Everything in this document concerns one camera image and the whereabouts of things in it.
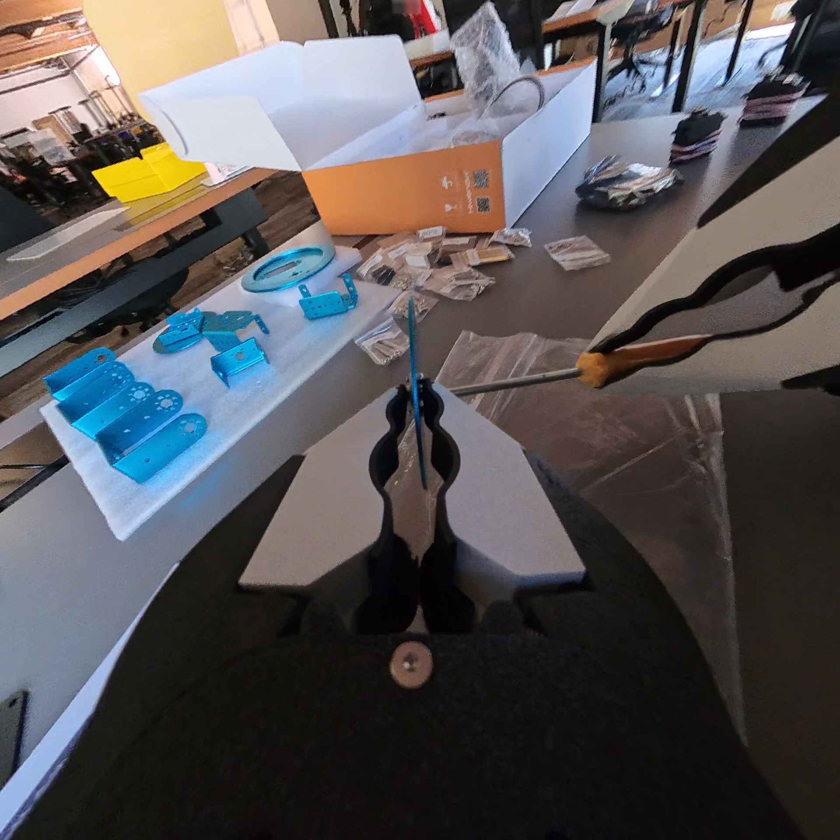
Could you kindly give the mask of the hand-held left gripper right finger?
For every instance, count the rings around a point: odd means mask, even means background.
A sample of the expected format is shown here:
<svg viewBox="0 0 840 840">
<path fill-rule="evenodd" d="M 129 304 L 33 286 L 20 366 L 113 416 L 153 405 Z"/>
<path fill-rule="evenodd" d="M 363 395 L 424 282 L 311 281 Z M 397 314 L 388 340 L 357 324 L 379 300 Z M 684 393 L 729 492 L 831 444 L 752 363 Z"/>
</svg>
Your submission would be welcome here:
<svg viewBox="0 0 840 840">
<path fill-rule="evenodd" d="M 495 602 L 581 584 L 584 563 L 520 444 L 441 384 L 421 394 L 441 479 L 419 567 L 427 629 L 466 634 Z"/>
</svg>

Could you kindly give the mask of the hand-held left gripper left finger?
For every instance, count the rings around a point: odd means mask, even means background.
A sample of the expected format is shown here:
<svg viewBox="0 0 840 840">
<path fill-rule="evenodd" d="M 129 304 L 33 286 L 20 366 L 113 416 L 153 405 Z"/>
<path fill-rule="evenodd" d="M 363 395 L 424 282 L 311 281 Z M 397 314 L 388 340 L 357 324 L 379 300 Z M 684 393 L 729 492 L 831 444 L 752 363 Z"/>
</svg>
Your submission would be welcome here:
<svg viewBox="0 0 840 840">
<path fill-rule="evenodd" d="M 335 606 L 353 630 L 407 630 L 418 564 L 386 486 L 400 465 L 410 393 L 391 388 L 311 446 L 238 584 Z"/>
</svg>

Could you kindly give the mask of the yellow-handled screwdriver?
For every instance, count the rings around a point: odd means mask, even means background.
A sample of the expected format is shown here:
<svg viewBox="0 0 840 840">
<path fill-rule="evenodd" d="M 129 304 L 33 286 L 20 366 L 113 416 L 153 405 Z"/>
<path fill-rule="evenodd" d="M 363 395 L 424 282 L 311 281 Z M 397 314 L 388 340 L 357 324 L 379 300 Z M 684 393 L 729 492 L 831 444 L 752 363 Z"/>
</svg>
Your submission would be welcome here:
<svg viewBox="0 0 840 840">
<path fill-rule="evenodd" d="M 691 335 L 675 339 L 624 346 L 609 353 L 583 353 L 574 368 L 530 374 L 503 381 L 450 387 L 456 396 L 474 396 L 501 392 L 532 385 L 580 379 L 585 385 L 601 389 L 631 373 L 658 363 L 672 363 L 698 350 L 711 340 L 711 335 Z"/>
</svg>

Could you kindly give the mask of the blue round metal disc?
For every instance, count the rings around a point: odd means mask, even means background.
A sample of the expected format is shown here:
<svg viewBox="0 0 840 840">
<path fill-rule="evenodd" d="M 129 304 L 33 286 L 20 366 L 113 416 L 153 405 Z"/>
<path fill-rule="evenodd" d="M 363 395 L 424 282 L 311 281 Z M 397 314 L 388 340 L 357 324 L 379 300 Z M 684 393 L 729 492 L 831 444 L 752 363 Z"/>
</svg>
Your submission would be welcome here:
<svg viewBox="0 0 840 840">
<path fill-rule="evenodd" d="M 422 375 L 417 366 L 417 336 L 416 336 L 416 311 L 415 300 L 409 297 L 407 303 L 407 326 L 408 326 L 408 352 L 410 364 L 410 389 L 413 402 L 413 419 L 415 426 L 415 440 L 416 440 L 416 454 L 419 476 L 422 488 L 427 490 L 427 470 L 424 456 L 424 441 L 422 430 L 422 407 L 423 403 L 420 395 L 420 385 L 422 382 Z"/>
</svg>

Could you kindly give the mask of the black striped bundle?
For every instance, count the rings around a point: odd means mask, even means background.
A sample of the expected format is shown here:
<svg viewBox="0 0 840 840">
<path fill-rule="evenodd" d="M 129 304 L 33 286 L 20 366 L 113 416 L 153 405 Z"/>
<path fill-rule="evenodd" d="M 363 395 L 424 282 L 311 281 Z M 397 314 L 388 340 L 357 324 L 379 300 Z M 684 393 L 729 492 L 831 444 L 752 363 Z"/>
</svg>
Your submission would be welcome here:
<svg viewBox="0 0 840 840">
<path fill-rule="evenodd" d="M 808 88 L 809 82 L 798 73 L 774 72 L 763 77 L 744 98 L 739 127 L 781 124 L 788 119 Z"/>
<path fill-rule="evenodd" d="M 711 154 L 718 145 L 726 115 L 720 111 L 699 109 L 677 124 L 668 162 L 681 165 Z"/>
</svg>

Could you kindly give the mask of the dark crinkled plastic bag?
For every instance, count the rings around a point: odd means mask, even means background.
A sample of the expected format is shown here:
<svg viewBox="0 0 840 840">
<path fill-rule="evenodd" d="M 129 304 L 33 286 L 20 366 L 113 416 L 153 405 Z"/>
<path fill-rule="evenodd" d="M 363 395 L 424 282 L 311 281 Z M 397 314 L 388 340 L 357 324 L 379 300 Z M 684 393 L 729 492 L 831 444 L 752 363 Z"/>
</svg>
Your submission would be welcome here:
<svg viewBox="0 0 840 840">
<path fill-rule="evenodd" d="M 601 159 L 574 189 L 583 204 L 609 211 L 628 211 L 684 181 L 677 169 L 628 162 L 619 155 Z"/>
</svg>

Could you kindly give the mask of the clear plastic bag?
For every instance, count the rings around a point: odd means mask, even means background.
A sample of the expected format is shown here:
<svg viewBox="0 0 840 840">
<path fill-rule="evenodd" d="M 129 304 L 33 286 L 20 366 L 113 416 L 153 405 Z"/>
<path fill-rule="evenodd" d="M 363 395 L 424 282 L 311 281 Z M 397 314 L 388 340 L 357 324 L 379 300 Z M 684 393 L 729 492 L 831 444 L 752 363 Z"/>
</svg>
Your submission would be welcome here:
<svg viewBox="0 0 840 840">
<path fill-rule="evenodd" d="M 550 463 L 645 557 L 746 740 L 720 396 L 613 395 L 564 381 L 465 401 Z"/>
</svg>

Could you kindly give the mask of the white foam sheet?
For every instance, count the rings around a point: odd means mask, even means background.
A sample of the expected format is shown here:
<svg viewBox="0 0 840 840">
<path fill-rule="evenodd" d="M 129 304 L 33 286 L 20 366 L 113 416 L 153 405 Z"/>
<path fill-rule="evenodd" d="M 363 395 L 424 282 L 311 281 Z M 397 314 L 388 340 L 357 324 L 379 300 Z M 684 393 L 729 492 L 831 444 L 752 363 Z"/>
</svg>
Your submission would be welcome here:
<svg viewBox="0 0 840 840">
<path fill-rule="evenodd" d="M 331 266 L 303 283 L 313 296 L 332 290 L 345 292 L 342 274 L 351 273 L 361 260 L 353 248 L 340 246 L 335 250 Z M 175 417 L 197 413 L 207 421 L 207 431 L 197 444 L 142 484 L 110 467 L 93 439 L 89 423 L 97 408 L 69 424 L 51 396 L 40 413 L 118 540 L 124 541 L 137 531 L 346 344 L 373 326 L 398 294 L 397 290 L 363 280 L 353 283 L 359 293 L 355 309 L 319 320 L 305 318 L 298 287 L 250 293 L 242 288 L 241 280 L 234 280 L 199 303 L 195 308 L 201 312 L 254 312 L 269 329 L 269 334 L 264 334 L 252 324 L 238 332 L 242 341 L 257 339 L 269 363 L 236 376 L 229 389 L 211 370 L 209 361 L 217 352 L 204 338 L 181 352 L 154 352 L 154 340 L 166 329 L 166 323 L 117 355 L 116 361 L 126 364 L 133 373 L 133 383 L 144 382 L 156 391 L 172 389 L 182 395 L 184 404 Z"/>
</svg>

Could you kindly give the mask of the bubble wrap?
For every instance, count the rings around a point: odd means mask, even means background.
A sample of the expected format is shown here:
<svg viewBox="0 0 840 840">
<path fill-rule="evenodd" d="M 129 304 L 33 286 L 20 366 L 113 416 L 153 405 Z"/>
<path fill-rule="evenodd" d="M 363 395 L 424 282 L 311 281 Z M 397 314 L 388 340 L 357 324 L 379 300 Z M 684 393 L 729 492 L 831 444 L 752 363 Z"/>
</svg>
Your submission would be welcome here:
<svg viewBox="0 0 840 840">
<path fill-rule="evenodd" d="M 461 25 L 450 36 L 469 112 L 476 118 L 511 116 L 542 109 L 541 2 L 463 3 L 450 15 Z"/>
</svg>

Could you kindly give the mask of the orange and white cardboard box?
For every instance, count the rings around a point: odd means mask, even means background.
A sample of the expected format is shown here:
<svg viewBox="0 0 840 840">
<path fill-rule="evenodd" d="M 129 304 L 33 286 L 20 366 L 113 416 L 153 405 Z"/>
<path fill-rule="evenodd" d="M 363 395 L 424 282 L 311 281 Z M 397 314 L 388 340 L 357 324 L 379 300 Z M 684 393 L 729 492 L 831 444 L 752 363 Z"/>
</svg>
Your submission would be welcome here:
<svg viewBox="0 0 840 840">
<path fill-rule="evenodd" d="M 185 161 L 299 172 L 332 235 L 512 226 L 592 127 L 593 62 L 541 71 L 475 118 L 421 99 L 396 36 L 282 41 L 140 94 Z"/>
</svg>

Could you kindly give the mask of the black metal plate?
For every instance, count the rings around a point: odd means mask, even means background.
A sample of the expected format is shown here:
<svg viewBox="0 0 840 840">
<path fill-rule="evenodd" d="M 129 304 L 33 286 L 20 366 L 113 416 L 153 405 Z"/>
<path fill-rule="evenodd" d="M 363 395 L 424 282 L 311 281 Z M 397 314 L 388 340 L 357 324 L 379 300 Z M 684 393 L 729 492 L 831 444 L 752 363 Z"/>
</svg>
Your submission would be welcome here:
<svg viewBox="0 0 840 840">
<path fill-rule="evenodd" d="M 20 764 L 29 692 L 21 689 L 1 699 L 1 787 Z"/>
</svg>

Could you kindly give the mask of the small blue U bracket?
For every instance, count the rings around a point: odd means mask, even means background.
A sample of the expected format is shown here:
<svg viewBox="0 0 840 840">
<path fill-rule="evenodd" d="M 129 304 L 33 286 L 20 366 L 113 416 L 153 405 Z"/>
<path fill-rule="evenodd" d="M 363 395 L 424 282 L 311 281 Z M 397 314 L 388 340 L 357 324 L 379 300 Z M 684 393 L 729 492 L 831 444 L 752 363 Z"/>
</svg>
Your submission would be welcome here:
<svg viewBox="0 0 840 840">
<path fill-rule="evenodd" d="M 236 376 L 269 361 L 257 339 L 250 338 L 216 353 L 209 363 L 216 378 L 228 389 Z"/>
</svg>

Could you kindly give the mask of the blue metal U bracket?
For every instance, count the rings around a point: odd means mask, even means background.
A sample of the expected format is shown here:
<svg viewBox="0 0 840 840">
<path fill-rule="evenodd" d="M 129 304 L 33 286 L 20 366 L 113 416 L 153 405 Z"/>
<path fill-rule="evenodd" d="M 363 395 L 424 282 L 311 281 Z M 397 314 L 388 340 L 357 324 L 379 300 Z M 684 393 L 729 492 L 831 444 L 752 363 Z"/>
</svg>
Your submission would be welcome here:
<svg viewBox="0 0 840 840">
<path fill-rule="evenodd" d="M 88 415 L 134 382 L 130 368 L 119 361 L 99 364 L 55 394 L 58 408 L 69 424 Z"/>
<path fill-rule="evenodd" d="M 187 413 L 137 440 L 121 429 L 104 430 L 98 436 L 98 444 L 110 467 L 142 484 L 197 444 L 206 431 L 207 420 L 203 415 Z"/>
<path fill-rule="evenodd" d="M 43 378 L 48 393 L 63 402 L 82 387 L 94 382 L 105 372 L 107 365 L 117 360 L 117 355 L 106 348 L 96 348 Z"/>
<path fill-rule="evenodd" d="M 132 383 L 95 409 L 89 423 L 93 439 L 113 466 L 174 419 L 183 404 L 182 395 L 172 389 Z"/>
</svg>

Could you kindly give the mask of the wide blue perforated bracket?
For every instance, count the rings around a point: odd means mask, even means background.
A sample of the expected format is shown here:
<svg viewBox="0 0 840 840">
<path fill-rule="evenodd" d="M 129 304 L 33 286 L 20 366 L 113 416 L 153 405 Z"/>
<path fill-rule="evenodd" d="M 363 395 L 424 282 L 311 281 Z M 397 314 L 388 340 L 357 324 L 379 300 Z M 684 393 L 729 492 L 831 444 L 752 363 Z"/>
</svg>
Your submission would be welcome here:
<svg viewBox="0 0 840 840">
<path fill-rule="evenodd" d="M 305 284 L 298 287 L 299 306 L 308 320 L 319 320 L 338 316 L 355 309 L 359 293 L 354 285 L 351 273 L 344 272 L 342 281 L 345 292 L 331 290 L 313 296 Z"/>
</svg>

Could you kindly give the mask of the blue angled bracket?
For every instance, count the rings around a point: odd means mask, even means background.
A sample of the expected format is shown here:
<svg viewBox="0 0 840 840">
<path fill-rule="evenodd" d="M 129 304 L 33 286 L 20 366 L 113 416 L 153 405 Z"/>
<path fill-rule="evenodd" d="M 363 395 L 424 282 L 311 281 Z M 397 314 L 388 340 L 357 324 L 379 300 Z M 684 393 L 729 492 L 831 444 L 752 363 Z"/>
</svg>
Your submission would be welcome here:
<svg viewBox="0 0 840 840">
<path fill-rule="evenodd" d="M 154 340 L 153 350 L 157 354 L 174 354 L 187 350 L 203 340 L 204 313 L 178 312 L 166 320 L 166 329 Z"/>
</svg>

